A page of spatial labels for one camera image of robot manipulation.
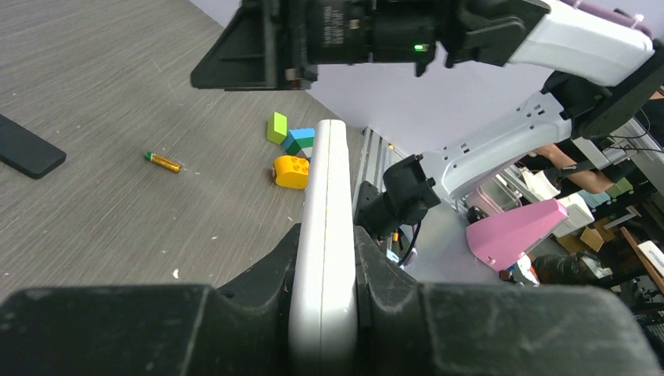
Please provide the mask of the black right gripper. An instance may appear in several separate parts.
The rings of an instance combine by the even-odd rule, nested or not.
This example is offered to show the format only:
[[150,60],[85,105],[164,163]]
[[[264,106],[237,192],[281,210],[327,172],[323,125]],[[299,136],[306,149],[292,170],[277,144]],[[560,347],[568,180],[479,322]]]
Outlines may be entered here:
[[190,74],[196,89],[309,89],[318,69],[308,58],[306,1],[242,1]]

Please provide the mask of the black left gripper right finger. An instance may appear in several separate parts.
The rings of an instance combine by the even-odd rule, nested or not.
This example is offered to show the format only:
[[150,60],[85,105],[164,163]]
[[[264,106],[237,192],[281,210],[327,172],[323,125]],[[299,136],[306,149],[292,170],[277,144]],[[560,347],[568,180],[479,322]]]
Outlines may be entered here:
[[354,229],[361,375],[658,375],[633,314],[595,287],[414,280]]

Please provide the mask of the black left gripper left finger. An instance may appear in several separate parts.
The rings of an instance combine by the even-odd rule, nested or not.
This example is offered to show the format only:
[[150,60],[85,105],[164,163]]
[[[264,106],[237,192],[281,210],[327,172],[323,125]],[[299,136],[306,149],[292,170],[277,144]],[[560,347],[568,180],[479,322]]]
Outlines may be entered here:
[[4,375],[287,375],[300,235],[219,288],[35,287],[1,306]]

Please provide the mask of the white air conditioner remote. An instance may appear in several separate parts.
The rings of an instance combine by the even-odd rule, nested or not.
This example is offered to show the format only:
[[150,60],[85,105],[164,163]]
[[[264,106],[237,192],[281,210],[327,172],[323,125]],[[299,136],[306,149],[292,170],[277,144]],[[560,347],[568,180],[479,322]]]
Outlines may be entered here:
[[305,190],[288,345],[296,375],[352,375],[358,337],[346,125],[322,120]]

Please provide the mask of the gold green battery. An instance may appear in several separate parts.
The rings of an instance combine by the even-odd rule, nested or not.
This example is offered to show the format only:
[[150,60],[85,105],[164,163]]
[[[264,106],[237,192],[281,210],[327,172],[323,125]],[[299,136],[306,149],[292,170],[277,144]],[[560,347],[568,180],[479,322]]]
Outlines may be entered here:
[[180,163],[177,163],[175,161],[172,161],[166,157],[162,157],[161,155],[155,154],[152,151],[147,151],[144,153],[144,158],[146,161],[149,161],[153,164],[156,164],[162,168],[165,168],[169,170],[170,172],[173,173],[180,173],[182,165]]

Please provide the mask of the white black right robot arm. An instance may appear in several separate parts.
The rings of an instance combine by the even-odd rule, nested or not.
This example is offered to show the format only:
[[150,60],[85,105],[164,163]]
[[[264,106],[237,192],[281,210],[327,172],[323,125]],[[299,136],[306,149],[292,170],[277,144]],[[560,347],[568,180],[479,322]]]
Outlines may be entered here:
[[663,43],[581,1],[244,1],[190,82],[307,90],[423,154],[457,199],[530,150],[628,122],[663,82]]

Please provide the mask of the person forearm in background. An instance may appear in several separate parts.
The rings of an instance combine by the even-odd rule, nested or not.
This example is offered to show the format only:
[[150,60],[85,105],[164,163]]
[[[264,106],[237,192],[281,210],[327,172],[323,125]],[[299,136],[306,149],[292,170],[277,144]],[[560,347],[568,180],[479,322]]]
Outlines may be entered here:
[[615,185],[602,172],[589,169],[585,162],[578,165],[555,144],[541,146],[531,154],[544,157],[553,165],[543,173],[551,183],[559,179],[568,179],[589,193],[602,193]]

